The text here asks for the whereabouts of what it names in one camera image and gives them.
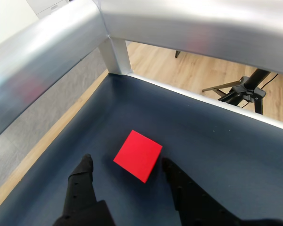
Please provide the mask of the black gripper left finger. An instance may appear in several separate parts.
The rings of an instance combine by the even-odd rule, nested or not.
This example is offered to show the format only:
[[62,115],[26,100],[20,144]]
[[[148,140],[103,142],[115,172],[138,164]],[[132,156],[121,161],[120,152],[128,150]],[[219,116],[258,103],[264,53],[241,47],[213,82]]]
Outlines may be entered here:
[[97,201],[93,188],[93,160],[85,154],[68,177],[62,216],[55,226],[114,226],[104,200]]

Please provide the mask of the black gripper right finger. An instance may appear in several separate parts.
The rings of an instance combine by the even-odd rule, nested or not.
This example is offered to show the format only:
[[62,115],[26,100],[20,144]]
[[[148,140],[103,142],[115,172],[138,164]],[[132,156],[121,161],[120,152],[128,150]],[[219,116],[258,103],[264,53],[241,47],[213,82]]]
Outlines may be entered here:
[[183,226],[241,225],[238,217],[203,190],[172,160],[163,158],[162,168]]

